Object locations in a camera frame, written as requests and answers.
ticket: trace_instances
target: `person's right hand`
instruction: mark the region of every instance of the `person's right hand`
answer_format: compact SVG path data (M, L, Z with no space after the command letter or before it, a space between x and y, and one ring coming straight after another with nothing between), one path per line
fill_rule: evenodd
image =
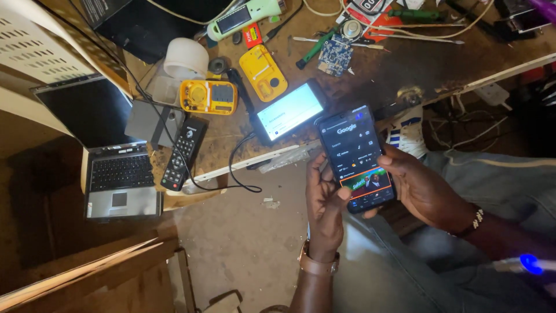
M436 172L417 158L389 144L385 155L378 157L379 165L394 178L398 199L415 217L426 224L450 233L466 229L475 218L475 208L465 201ZM365 218L376 215L376 209L364 213Z

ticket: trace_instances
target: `laptop keyboard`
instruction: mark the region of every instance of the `laptop keyboard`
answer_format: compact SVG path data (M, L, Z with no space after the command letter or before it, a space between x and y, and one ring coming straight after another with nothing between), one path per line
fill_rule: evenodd
M93 161L91 192L154 186L148 155Z

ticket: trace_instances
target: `laptop touchpad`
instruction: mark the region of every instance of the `laptop touchpad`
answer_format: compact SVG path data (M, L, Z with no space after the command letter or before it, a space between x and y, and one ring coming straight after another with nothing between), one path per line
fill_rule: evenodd
M113 193L112 206L125 207L127 205L127 192Z

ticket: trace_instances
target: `black remote control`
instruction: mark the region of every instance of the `black remote control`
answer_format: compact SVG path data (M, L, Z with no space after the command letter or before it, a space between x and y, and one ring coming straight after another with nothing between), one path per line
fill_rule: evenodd
M180 134L172 149L172 156L164 170L161 185L169 190L180 191L183 183L189 178L185 165L191 170L195 163L195 157L201 146L207 124L199 119L188 118L181 126Z

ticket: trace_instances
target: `concrete floor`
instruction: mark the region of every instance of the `concrete floor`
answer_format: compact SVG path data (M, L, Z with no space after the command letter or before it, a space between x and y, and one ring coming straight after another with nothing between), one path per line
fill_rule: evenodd
M237 289L243 313L289 306L295 291L299 249L307 233L306 161L261 174L238 170L239 181L262 193L231 188L225 194L174 211L188 254L197 307ZM267 208L263 198L280 201Z

